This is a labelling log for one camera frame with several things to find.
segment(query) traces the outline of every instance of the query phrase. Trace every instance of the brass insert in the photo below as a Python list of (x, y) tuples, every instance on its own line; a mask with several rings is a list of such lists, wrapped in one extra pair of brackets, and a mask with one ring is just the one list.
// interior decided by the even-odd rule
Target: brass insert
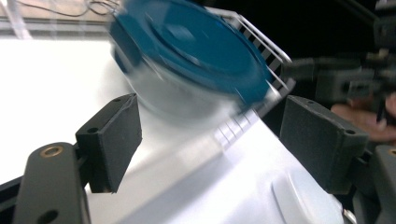
[(40, 156), (43, 158), (54, 157), (61, 154), (62, 151), (64, 151), (64, 148), (61, 146), (47, 147), (40, 152)]

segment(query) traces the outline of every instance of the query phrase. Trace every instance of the plastic food container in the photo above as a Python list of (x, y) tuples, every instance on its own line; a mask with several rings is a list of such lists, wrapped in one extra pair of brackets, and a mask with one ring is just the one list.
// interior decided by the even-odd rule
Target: plastic food container
[(110, 27), (139, 101), (167, 119), (218, 125), (264, 100), (272, 76), (257, 48), (184, 0), (131, 0)]

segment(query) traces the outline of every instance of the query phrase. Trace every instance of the teal container lid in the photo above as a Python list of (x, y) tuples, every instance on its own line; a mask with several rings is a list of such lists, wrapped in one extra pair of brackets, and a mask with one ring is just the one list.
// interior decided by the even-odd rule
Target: teal container lid
[(185, 0), (130, 0), (125, 8), (116, 22), (141, 55), (246, 105), (263, 100), (272, 80), (265, 60), (222, 18)]

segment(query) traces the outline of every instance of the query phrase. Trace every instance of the white surface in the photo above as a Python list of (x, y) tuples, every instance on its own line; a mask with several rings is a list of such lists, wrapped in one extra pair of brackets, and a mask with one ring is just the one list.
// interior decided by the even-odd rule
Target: white surface
[[(22, 175), (33, 150), (74, 144), (82, 124), (132, 91), (110, 49), (107, 42), (0, 41), (0, 183)], [(223, 153), (213, 130), (173, 125), (142, 106), (140, 116), (143, 142), (119, 192), (88, 195), (93, 223), (285, 223), (274, 181), (292, 183), (289, 172), (306, 172), (259, 119), (242, 125)], [(328, 200), (315, 182), (308, 187)], [(284, 190), (307, 194), (304, 184)], [(316, 223), (310, 216), (323, 207), (309, 207), (311, 215), (306, 208), (302, 220)]]

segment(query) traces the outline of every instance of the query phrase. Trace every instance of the cable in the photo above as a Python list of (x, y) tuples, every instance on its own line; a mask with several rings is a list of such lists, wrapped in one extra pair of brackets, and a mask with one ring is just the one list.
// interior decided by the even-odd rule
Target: cable
[[(75, 15), (63, 13), (63, 12), (56, 11), (56, 10), (52, 10), (52, 9), (46, 8), (46, 7), (40, 7), (40, 6), (36, 6), (36, 5), (23, 3), (21, 1), (17, 1), (17, 3), (19, 3), (19, 4), (21, 4), (22, 6), (25, 6), (25, 7), (38, 8), (38, 9), (41, 9), (41, 10), (45, 10), (45, 11), (52, 12), (52, 13), (55, 13), (55, 14), (58, 14), (58, 15), (62, 15), (62, 16), (66, 16), (66, 17), (81, 17), (81, 16), (84, 16), (85, 14), (87, 14), (89, 11), (91, 11), (94, 14), (99, 15), (99, 16), (106, 16), (106, 15), (114, 13), (117, 10), (117, 7), (119, 6), (119, 4), (117, 2), (112, 1), (112, 0), (105, 0), (105, 1), (106, 2), (104, 2), (104, 1), (90, 1), (90, 2), (87, 2), (87, 4), (86, 4), (87, 6), (86, 6), (85, 10), (83, 12), (81, 12), (79, 14), (75, 14)], [(104, 7), (107, 10), (107, 12), (103, 13), (103, 12), (97, 11), (96, 9), (92, 8), (92, 6), (94, 6), (94, 5), (99, 5), (101, 7)]]

